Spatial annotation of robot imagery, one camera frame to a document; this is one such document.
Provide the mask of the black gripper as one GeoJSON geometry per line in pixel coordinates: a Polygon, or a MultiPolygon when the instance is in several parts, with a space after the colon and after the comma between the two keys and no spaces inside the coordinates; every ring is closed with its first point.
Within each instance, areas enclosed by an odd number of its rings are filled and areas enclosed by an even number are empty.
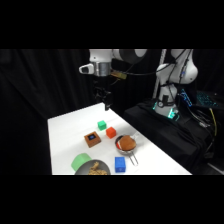
{"type": "Polygon", "coordinates": [[[95,77],[93,81],[94,96],[98,102],[105,103],[105,111],[111,108],[112,92],[108,77],[95,77]]]}

